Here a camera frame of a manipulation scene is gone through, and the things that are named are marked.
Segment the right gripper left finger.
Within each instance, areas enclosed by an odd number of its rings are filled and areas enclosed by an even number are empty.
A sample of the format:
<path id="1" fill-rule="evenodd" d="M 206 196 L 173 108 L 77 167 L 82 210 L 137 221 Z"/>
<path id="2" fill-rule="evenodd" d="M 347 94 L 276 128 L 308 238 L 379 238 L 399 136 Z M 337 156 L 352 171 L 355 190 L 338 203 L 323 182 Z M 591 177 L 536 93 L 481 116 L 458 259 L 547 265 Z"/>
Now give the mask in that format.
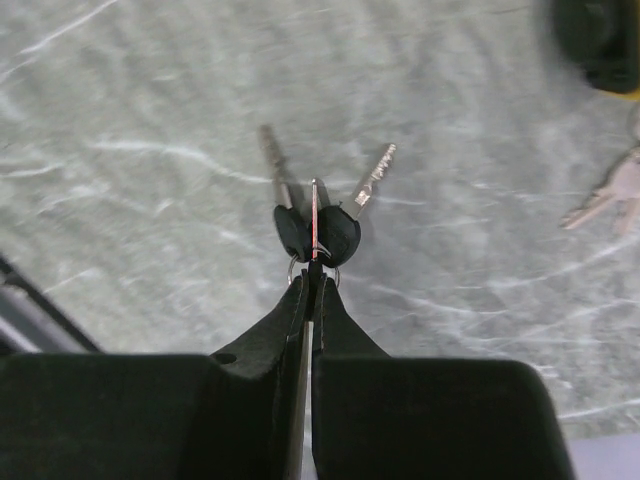
<path id="1" fill-rule="evenodd" d="M 210 355 L 28 351 L 1 360 L 5 479 L 296 479 L 309 281 Z"/>

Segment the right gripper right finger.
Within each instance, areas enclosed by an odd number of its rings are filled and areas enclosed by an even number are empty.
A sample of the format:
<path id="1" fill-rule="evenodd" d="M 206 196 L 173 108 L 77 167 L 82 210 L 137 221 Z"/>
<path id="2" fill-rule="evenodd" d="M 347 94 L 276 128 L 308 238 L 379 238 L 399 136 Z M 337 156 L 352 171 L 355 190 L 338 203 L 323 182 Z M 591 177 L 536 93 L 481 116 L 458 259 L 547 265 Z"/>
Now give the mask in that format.
<path id="1" fill-rule="evenodd" d="M 514 360 L 394 357 L 335 282 L 313 312 L 312 452 L 321 479 L 571 479 L 538 373 Z"/>

